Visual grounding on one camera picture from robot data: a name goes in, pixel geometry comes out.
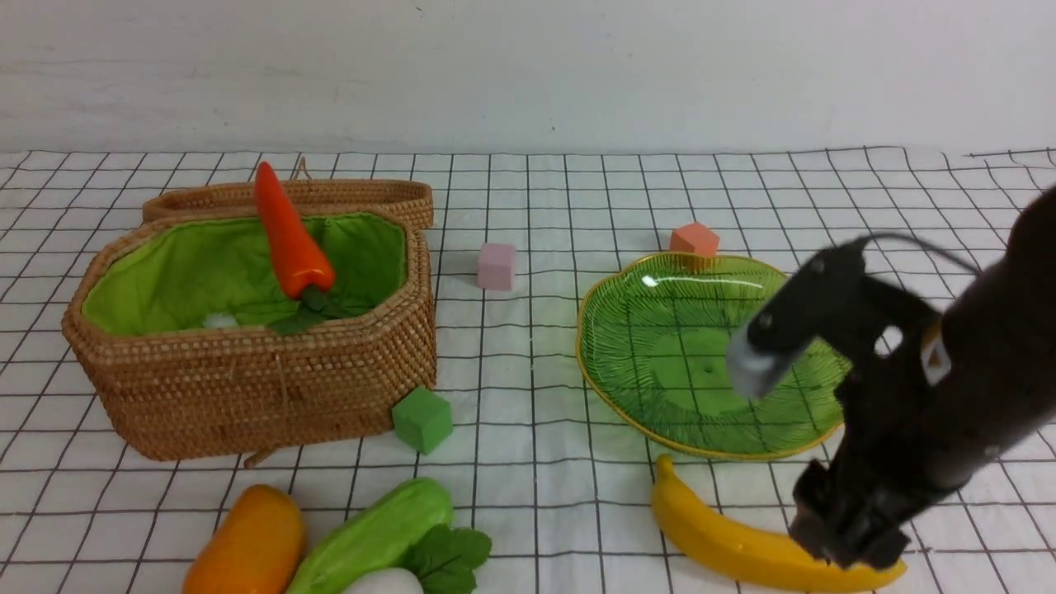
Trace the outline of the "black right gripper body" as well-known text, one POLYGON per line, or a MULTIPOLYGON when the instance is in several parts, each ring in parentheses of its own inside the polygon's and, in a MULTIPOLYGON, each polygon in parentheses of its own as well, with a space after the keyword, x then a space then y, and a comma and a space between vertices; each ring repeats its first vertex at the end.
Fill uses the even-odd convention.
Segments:
POLYGON ((912 341, 841 384, 849 442, 794 486, 792 540, 813 559, 885 571, 908 547, 903 527, 962 488, 999 442, 947 390, 957 368, 937 318, 912 341))

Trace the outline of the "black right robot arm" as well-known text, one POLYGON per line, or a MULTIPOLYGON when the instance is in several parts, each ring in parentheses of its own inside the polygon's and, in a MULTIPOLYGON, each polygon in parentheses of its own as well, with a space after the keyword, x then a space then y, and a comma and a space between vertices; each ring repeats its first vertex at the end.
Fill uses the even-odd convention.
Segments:
POLYGON ((795 483, 791 539, 841 568, 894 567, 905 523, 1053 420, 1054 301, 1048 189, 951 305, 914 307, 893 352, 841 382, 845 435, 795 483))

